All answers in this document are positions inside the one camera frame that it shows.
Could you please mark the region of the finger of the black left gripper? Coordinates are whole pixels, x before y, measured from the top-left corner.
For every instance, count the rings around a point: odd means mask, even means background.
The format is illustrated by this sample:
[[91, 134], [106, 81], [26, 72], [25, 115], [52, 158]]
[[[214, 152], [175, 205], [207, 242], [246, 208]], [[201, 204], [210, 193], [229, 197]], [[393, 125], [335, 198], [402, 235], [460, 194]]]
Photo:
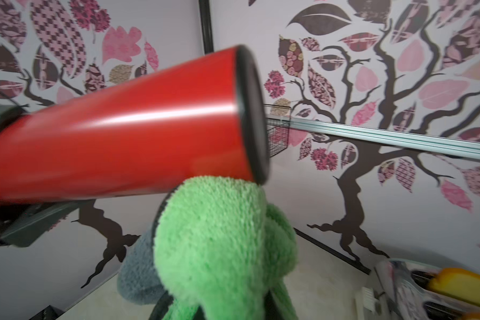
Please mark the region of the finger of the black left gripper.
[[29, 247], [70, 213], [90, 201], [0, 206], [0, 247]]

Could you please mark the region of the green and grey cloth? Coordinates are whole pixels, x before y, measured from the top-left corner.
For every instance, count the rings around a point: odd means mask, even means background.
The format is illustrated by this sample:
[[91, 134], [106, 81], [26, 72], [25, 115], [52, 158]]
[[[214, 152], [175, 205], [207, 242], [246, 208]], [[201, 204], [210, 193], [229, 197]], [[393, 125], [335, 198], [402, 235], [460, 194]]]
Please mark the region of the green and grey cloth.
[[195, 177], [167, 194], [117, 276], [152, 319], [296, 319], [284, 278], [296, 234], [262, 187]]

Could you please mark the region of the red thermos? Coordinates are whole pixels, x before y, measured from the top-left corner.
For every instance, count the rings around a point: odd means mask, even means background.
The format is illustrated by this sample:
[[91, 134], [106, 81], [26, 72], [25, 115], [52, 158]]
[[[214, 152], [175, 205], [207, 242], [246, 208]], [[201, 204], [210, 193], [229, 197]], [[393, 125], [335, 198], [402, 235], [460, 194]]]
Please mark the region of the red thermos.
[[186, 179], [264, 184], [263, 94], [243, 45], [21, 116], [0, 132], [0, 205], [166, 193]]

